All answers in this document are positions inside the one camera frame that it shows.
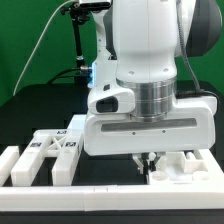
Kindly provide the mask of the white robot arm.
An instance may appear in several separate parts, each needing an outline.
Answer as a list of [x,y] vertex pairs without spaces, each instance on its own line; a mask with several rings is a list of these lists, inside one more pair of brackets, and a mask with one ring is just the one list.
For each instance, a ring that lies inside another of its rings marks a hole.
[[112,0],[102,19],[106,45],[94,63],[84,149],[130,154],[154,170],[168,152],[215,143],[215,94],[176,89],[176,58],[206,54],[221,34],[216,0]]

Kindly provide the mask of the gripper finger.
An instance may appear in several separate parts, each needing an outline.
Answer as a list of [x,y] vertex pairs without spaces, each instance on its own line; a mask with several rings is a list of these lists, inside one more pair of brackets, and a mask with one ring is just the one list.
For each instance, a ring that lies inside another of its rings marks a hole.
[[143,174],[144,173],[144,164],[143,164],[143,160],[142,160],[142,155],[141,154],[133,154],[132,159],[136,163],[139,172],[141,174]]
[[162,156],[157,156],[153,161],[150,161],[149,169],[151,172],[156,171],[156,165]]

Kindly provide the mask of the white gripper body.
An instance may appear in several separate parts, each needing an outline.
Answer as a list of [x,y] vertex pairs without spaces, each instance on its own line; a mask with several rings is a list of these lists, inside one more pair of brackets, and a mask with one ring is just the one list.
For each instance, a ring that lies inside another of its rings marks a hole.
[[201,90],[177,98],[174,79],[115,81],[88,96],[84,149],[91,156],[209,149],[217,98]]

